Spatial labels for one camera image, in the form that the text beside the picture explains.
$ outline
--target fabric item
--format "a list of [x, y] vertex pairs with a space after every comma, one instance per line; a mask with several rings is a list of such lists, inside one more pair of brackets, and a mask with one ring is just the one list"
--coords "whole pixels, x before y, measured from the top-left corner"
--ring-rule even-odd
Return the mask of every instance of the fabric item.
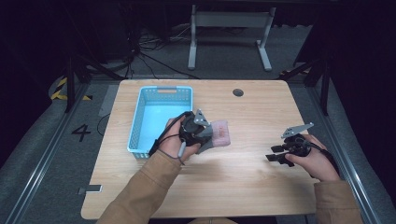
[[[163, 203], [180, 170], [179, 161], [157, 151], [110, 203], [97, 223], [148, 223]], [[319, 224], [362, 223], [360, 209], [346, 181], [320, 182], [314, 186]], [[210, 219], [199, 218], [191, 224], [205, 223], [205, 220]], [[235, 222], [226, 218], [213, 218], [212, 223]]]
[[363, 223], [361, 211], [346, 181], [315, 184], [317, 220], [322, 223]]
[[213, 129], [213, 147], [226, 147], [231, 144], [227, 120], [216, 120], [210, 123]]

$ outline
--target pink cloth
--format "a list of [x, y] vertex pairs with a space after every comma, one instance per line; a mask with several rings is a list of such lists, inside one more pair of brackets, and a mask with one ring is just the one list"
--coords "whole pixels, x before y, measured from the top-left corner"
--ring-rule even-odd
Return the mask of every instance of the pink cloth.
[[225, 119], [216, 120], [210, 123], [213, 129], [213, 147], [226, 147], [231, 144], [230, 133], [228, 132], [228, 122]]

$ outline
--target hand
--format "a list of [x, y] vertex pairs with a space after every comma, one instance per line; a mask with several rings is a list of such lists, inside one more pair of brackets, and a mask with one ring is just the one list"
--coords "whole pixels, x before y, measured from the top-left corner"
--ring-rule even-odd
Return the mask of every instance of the hand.
[[[170, 157], [175, 159], [177, 159], [177, 154], [181, 147], [181, 141], [178, 136], [178, 132], [180, 130], [181, 122], [184, 120], [184, 118], [185, 117], [182, 117], [180, 120], [178, 120], [171, 127], [171, 129], [165, 134], [165, 136], [162, 139], [160, 139], [160, 141], [162, 141], [160, 143], [160, 150], [162, 150], [164, 153], [168, 154]], [[169, 119], [168, 122], [166, 123], [166, 127], [169, 126], [169, 124], [173, 120], [174, 119]], [[183, 156], [180, 158], [180, 160], [182, 162], [186, 161], [192, 154], [195, 154], [200, 147], [201, 144], [195, 144], [193, 146], [186, 147]]]
[[[314, 143], [322, 149], [327, 150], [327, 148], [321, 144], [315, 136], [303, 134], [303, 137], [306, 141]], [[327, 160], [327, 158], [315, 148], [312, 148], [306, 157], [286, 154], [285, 158], [288, 161], [301, 165], [309, 174], [322, 182], [340, 180], [340, 176], [337, 174], [329, 160]]]

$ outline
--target metal frame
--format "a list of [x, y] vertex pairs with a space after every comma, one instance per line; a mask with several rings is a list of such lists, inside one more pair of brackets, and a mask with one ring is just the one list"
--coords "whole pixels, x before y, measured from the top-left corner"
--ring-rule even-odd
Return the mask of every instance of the metal frame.
[[275, 16], [275, 7], [271, 7], [269, 12], [214, 12], [197, 11], [196, 6], [192, 6], [191, 11], [191, 45], [188, 68], [195, 69], [197, 38], [196, 27], [250, 27], [263, 28], [262, 39], [257, 40], [257, 48], [262, 58], [264, 70], [272, 71], [272, 66], [265, 50], [265, 43], [271, 29], [271, 24]]
[[326, 132], [329, 134], [329, 138], [332, 143], [332, 148], [334, 148], [332, 154], [334, 155], [334, 158], [338, 162], [340, 171], [344, 175], [346, 181], [351, 186], [355, 198], [361, 207], [361, 215], [364, 220], [364, 223], [381, 223], [367, 195], [367, 192], [364, 189], [363, 184], [361, 183], [361, 179], [359, 178], [359, 175], [357, 174], [352, 162], [350, 161], [349, 156], [347, 155], [346, 151], [343, 149], [343, 147], [341, 146], [338, 140], [338, 136], [336, 134], [334, 127], [332, 126], [332, 122], [330, 121], [330, 118], [328, 116], [325, 116], [321, 110], [318, 93], [313, 87], [306, 88], [306, 90], [308, 91], [308, 95], [312, 103], [314, 104], [314, 108], [318, 112], [320, 120], [326, 129]]
[[59, 148], [60, 140], [64, 134], [64, 131], [70, 121], [73, 118], [74, 113], [78, 108], [78, 104], [81, 102], [82, 97], [84, 96], [86, 90], [88, 89], [88, 84], [81, 84], [78, 88], [77, 92], [77, 101], [74, 102], [74, 105], [70, 108], [68, 113], [64, 113], [58, 128], [56, 129], [54, 135], [49, 141], [49, 145], [47, 146], [45, 152], [43, 153], [40, 161], [35, 167], [34, 171], [29, 177], [29, 180], [21, 193], [20, 198], [14, 205], [11, 213], [9, 214], [6, 223], [19, 223], [26, 212], [30, 202], [33, 200], [35, 196], [35, 192], [38, 190], [41, 181], [44, 178], [47, 170], [50, 167], [50, 163], [55, 156], [56, 151]]

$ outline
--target white stand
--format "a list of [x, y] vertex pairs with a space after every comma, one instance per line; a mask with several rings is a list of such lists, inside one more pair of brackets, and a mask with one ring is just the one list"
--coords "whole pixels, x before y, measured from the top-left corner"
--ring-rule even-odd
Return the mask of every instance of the white stand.
[[196, 6], [192, 6], [191, 13], [191, 45], [189, 65], [190, 70], [195, 69], [197, 52], [196, 27], [250, 27], [263, 28], [264, 34], [261, 40], [257, 40], [257, 47], [262, 57], [262, 64], [265, 71], [271, 71], [272, 67], [265, 51], [265, 42], [270, 33], [271, 24], [275, 16], [276, 9], [272, 7], [269, 12], [213, 12], [196, 11]]

